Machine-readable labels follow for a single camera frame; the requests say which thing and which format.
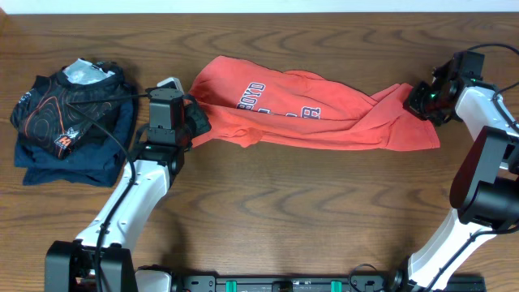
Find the red printed t-shirt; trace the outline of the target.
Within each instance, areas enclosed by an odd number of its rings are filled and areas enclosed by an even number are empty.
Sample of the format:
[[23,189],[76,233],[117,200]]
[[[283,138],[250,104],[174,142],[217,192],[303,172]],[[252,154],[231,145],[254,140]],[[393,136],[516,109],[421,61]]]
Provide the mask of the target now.
[[431,122],[403,107],[412,90],[394,84],[367,95],[309,71],[275,71],[219,56],[195,78],[189,93],[212,126],[196,146],[224,140],[244,148],[259,142],[325,150],[434,149]]

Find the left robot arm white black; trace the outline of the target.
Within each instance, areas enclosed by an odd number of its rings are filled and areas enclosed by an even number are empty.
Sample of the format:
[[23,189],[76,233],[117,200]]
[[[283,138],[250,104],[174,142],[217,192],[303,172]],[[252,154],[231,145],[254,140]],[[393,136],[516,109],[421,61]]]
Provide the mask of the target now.
[[123,176],[103,209],[74,241],[54,242],[45,255],[46,291],[180,291],[174,274],[156,265],[135,269],[132,252],[153,209],[168,193],[196,136],[210,130],[194,97],[167,84],[149,88],[149,123],[127,150]]

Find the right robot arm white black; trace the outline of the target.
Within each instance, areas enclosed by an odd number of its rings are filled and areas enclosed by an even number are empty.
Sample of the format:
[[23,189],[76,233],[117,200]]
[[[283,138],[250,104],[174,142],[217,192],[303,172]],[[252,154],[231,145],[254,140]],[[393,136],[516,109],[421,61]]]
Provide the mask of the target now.
[[419,83],[404,107],[436,126],[463,122],[474,143],[450,187],[451,208],[427,243],[408,256],[388,279],[387,291],[484,291],[481,276],[457,269],[484,243],[518,231],[518,121],[504,90],[484,81],[479,47],[455,53]]

